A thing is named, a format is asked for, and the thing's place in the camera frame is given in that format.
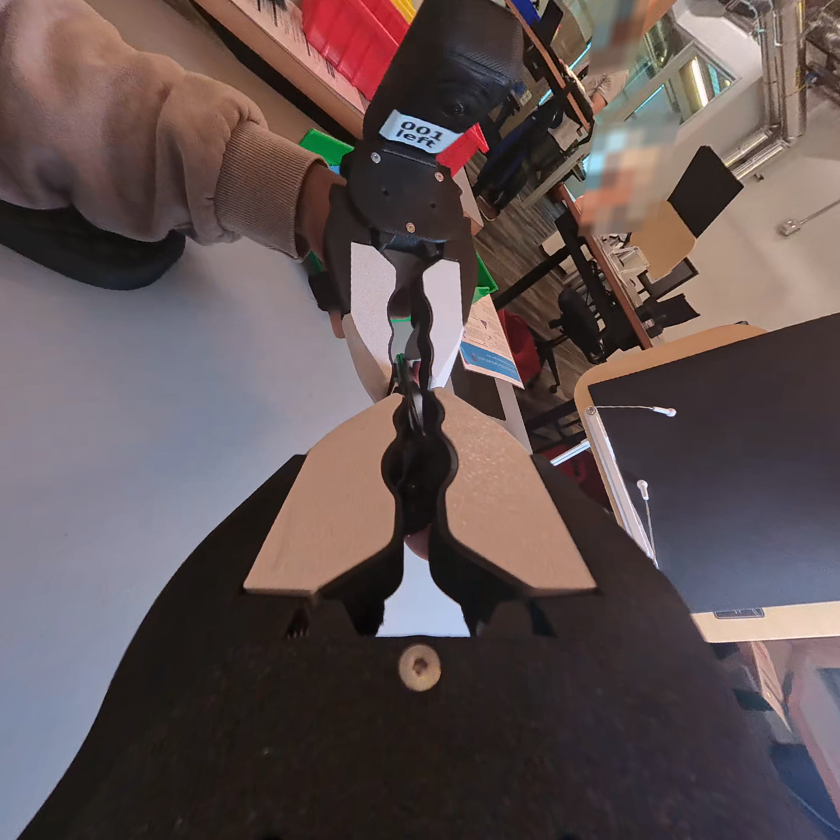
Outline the person's left forearm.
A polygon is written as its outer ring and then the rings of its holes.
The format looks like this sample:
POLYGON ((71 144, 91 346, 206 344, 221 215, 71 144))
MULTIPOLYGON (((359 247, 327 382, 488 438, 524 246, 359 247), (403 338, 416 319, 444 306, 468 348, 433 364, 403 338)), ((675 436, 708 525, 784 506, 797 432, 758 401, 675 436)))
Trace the person's left forearm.
POLYGON ((134 49, 87 3, 2 2, 2 200, 74 207, 141 241, 245 237, 302 259, 296 208, 315 163, 245 94, 134 49))

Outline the person's left hand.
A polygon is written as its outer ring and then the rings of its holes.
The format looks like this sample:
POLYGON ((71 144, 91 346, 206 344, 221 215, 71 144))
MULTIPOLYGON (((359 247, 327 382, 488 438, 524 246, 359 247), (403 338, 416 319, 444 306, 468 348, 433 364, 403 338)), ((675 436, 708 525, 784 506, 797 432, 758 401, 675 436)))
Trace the person's left hand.
POLYGON ((313 253, 323 264, 324 233, 330 213, 330 193, 345 180, 322 163, 313 164, 307 171, 298 195, 295 242, 300 257, 313 253))

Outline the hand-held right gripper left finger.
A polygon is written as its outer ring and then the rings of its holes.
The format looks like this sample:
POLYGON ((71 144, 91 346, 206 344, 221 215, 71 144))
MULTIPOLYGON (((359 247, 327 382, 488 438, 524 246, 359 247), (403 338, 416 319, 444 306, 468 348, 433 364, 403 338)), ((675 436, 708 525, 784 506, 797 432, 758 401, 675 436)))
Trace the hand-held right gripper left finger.
POLYGON ((383 477, 398 394, 336 427, 306 454, 245 578, 249 594, 389 597, 403 579, 396 501, 383 477))

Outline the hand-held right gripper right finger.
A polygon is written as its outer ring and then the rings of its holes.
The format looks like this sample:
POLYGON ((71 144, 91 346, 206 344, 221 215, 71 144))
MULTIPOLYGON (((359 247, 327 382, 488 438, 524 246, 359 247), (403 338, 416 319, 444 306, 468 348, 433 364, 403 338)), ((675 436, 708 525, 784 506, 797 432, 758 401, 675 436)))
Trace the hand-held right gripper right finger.
POLYGON ((450 597, 593 592, 530 453, 445 388, 429 393, 429 567, 450 597))

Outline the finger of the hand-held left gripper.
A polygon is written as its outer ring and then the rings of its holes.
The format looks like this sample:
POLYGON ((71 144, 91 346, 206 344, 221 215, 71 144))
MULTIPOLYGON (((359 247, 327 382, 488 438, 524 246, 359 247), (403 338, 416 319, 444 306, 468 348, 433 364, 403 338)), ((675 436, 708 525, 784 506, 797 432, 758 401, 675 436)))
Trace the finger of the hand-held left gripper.
POLYGON ((396 293, 396 268, 371 245, 350 246, 350 312, 342 317, 344 340, 356 374, 378 403, 392 389, 394 360, 406 351, 409 321, 393 324, 389 306, 396 293))
POLYGON ((459 263, 441 259, 426 268, 422 291, 431 312, 429 341, 432 363, 428 388, 437 389, 444 387, 450 379, 464 333, 459 263))

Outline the brown cardboard piece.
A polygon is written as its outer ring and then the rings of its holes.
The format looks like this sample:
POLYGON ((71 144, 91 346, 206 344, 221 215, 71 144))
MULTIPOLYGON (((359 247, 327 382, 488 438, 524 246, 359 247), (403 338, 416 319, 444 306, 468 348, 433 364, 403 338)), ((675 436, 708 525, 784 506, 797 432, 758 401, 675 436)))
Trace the brown cardboard piece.
POLYGON ((665 278, 690 254, 696 242, 697 237, 668 200, 652 211, 628 240, 646 259, 647 273, 654 280, 665 278))

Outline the black rectangular object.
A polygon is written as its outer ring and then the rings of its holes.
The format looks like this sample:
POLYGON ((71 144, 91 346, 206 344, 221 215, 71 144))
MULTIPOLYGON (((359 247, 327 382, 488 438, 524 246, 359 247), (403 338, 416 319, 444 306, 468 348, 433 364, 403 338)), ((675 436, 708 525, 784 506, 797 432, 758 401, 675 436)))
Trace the black rectangular object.
POLYGON ((726 210, 744 184, 707 144, 701 145, 674 190, 669 204, 695 238, 726 210))

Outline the black office chair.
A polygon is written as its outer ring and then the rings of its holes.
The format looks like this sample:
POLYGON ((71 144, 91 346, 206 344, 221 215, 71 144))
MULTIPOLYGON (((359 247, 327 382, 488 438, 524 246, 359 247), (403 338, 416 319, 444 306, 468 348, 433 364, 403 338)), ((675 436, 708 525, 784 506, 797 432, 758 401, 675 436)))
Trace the black office chair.
POLYGON ((560 315, 549 321, 549 328, 559 330, 590 362, 605 361, 598 321, 583 297, 571 288, 564 288, 558 296, 560 315))

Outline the green plastic bin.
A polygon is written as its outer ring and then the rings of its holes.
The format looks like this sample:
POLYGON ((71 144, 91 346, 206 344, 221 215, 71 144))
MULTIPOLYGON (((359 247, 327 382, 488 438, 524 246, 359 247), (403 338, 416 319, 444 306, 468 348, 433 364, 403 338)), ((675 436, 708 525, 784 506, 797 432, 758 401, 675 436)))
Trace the green plastic bin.
MULTIPOLYGON (((336 175, 341 174, 340 167, 343 158, 354 149, 353 145, 342 142, 317 129, 310 129, 299 144, 302 149, 322 157, 330 168, 330 171, 336 175)), ((478 276, 473 302, 477 302, 479 299, 498 291, 497 283, 491 276, 483 259, 478 255, 478 252, 476 252, 476 259, 478 276)))

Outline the silver metal duct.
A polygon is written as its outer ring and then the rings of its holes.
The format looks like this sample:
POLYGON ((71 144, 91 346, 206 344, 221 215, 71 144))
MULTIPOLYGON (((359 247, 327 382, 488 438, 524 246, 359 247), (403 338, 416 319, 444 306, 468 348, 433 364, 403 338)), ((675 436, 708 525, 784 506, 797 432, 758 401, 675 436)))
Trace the silver metal duct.
POLYGON ((764 125, 725 165, 741 183, 777 160, 806 131, 805 2, 743 2, 750 8, 762 60, 764 125))

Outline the thin black object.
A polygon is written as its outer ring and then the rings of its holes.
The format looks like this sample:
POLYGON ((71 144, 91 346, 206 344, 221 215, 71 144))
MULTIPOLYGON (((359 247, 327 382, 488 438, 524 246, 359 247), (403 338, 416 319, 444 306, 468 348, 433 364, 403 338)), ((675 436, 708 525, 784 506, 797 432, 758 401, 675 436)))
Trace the thin black object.
POLYGON ((422 387, 423 350, 408 294, 398 291, 388 308, 392 326, 390 354, 392 389, 401 398, 397 418, 397 456, 391 468, 400 501, 405 535, 425 529, 434 509, 434 448, 425 427, 425 391, 422 387))

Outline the red plastic crate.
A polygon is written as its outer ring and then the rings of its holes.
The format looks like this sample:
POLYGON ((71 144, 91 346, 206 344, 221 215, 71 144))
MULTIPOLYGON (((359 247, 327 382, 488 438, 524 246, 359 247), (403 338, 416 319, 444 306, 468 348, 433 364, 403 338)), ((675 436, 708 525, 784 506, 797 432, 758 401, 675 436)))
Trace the red plastic crate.
POLYGON ((506 309, 498 310, 497 315, 521 384, 524 388, 532 387, 543 370, 537 341, 524 318, 506 309))

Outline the printed instruction sheet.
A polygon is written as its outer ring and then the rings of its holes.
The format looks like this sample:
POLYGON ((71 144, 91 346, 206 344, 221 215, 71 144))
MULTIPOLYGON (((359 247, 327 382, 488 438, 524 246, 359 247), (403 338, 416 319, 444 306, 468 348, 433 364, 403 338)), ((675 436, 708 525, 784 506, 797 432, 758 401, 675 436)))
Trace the printed instruction sheet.
POLYGON ((465 371, 493 377, 520 390, 524 389, 508 338, 490 295, 472 304, 459 353, 465 371))

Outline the beige cardboard box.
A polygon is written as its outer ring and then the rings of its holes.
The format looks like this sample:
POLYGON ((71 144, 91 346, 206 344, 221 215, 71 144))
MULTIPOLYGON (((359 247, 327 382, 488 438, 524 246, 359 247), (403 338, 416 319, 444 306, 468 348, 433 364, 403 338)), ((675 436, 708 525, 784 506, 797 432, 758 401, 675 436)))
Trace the beige cardboard box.
POLYGON ((341 140, 362 137, 367 100, 313 46, 294 2, 195 1, 226 47, 319 127, 341 140))

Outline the red plastic bin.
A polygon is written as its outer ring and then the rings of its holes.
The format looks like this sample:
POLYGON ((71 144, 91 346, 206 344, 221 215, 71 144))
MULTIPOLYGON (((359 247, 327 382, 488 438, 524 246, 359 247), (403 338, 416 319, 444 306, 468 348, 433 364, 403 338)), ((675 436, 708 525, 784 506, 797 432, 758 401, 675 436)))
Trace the red plastic bin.
POLYGON ((367 100, 370 151, 392 144, 430 155, 456 172, 489 144, 469 110, 467 65, 447 35, 447 2, 428 2, 407 24, 390 2, 303 2, 303 31, 367 100))

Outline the black board with wooden edge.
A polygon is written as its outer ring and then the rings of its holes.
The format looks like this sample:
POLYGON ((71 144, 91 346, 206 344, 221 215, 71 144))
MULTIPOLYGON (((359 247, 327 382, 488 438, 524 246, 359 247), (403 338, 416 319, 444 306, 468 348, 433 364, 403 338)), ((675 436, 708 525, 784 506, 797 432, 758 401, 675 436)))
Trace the black board with wooden edge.
POLYGON ((838 636, 838 314, 625 353, 574 400, 616 519, 707 641, 838 636))

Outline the wooden office desk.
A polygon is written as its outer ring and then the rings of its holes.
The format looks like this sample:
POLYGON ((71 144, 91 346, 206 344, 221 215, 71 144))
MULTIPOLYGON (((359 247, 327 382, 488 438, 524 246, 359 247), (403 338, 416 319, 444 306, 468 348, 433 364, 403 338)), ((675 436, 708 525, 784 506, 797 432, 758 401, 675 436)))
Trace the wooden office desk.
POLYGON ((523 31, 523 63, 534 80, 548 82, 558 107, 589 139, 594 128, 594 112, 577 76, 567 67, 552 47, 560 31, 564 10, 557 2, 545 2, 540 21, 529 27, 517 10, 506 1, 505 5, 519 22, 523 31))
POLYGON ((552 195, 557 206, 563 207, 554 220, 555 225, 595 312, 603 322, 603 338, 615 350, 630 350, 636 346, 641 350, 651 349, 654 344, 647 328, 637 316, 636 308, 627 296, 602 241, 583 233, 579 225, 581 212, 565 184, 554 188, 552 195))

